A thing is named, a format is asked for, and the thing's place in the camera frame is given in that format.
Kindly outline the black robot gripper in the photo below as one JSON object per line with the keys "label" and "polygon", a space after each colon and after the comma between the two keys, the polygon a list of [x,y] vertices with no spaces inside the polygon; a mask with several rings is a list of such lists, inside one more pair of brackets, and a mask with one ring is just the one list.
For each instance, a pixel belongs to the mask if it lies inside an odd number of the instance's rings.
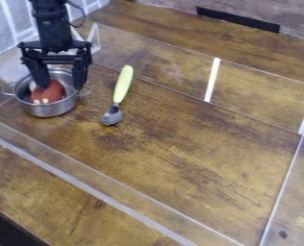
{"label": "black robot gripper", "polygon": [[50,83],[46,64],[72,64],[75,90],[85,83],[91,64],[91,43],[72,38],[71,29],[83,26],[69,21],[67,6],[84,15],[83,8],[71,0],[28,0],[32,7],[38,39],[20,42],[20,61],[26,66],[37,88],[45,89]]}

